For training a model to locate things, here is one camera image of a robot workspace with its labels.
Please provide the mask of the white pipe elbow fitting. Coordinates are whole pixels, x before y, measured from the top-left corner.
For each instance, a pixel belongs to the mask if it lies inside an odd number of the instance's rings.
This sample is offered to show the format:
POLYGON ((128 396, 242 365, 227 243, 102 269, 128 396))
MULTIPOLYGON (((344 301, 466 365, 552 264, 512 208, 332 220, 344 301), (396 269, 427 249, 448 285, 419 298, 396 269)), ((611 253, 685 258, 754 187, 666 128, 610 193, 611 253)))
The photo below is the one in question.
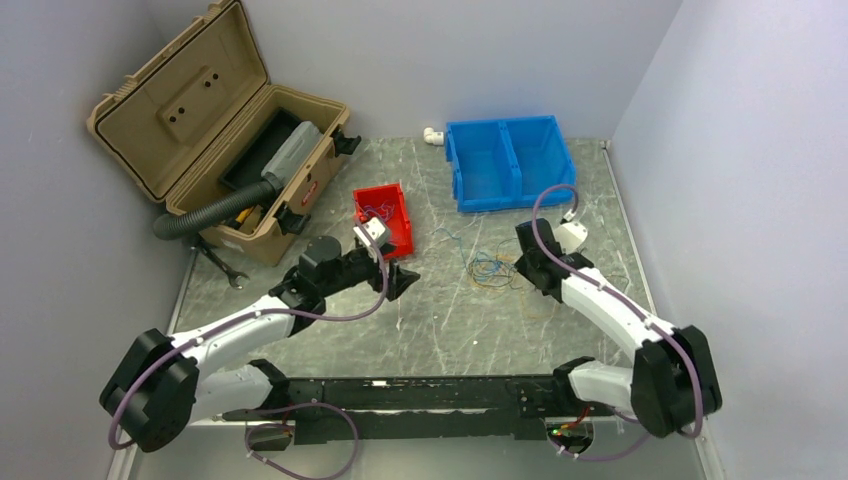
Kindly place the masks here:
POLYGON ((423 140, 433 146, 443 146, 445 144, 445 133, 437 131, 432 127, 426 127, 422 132, 423 140))

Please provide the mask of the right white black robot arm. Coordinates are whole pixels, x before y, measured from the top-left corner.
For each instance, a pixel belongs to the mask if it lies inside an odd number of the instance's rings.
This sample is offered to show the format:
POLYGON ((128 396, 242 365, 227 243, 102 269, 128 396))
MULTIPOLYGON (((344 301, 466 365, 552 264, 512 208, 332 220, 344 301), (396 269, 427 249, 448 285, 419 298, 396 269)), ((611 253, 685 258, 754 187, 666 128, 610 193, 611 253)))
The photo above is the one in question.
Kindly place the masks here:
POLYGON ((631 363, 619 367, 584 356, 557 367, 550 391, 557 411, 574 415, 603 404, 664 438, 702 425, 721 409, 710 345, 700 329, 679 328, 633 302, 585 256, 566 251, 547 220, 520 223, 515 232, 517 272, 542 295, 590 320, 631 363))

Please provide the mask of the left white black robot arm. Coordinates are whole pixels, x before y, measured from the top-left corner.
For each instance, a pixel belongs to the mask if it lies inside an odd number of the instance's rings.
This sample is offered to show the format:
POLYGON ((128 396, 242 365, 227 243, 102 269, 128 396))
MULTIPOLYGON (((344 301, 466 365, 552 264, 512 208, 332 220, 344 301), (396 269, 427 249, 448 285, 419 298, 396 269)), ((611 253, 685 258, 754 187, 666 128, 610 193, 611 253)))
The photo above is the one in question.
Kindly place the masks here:
POLYGON ((248 307, 196 330, 168 336, 150 329, 137 336, 99 397, 111 416, 109 446, 156 451, 186 426, 235 410, 279 417, 291 403, 282 371, 264 359, 235 370, 225 365, 316 321, 332 321, 326 300, 339 292, 367 284, 378 304, 398 299, 420 275, 385 258, 389 249, 360 241, 343 253, 336 238, 319 237, 248 307))

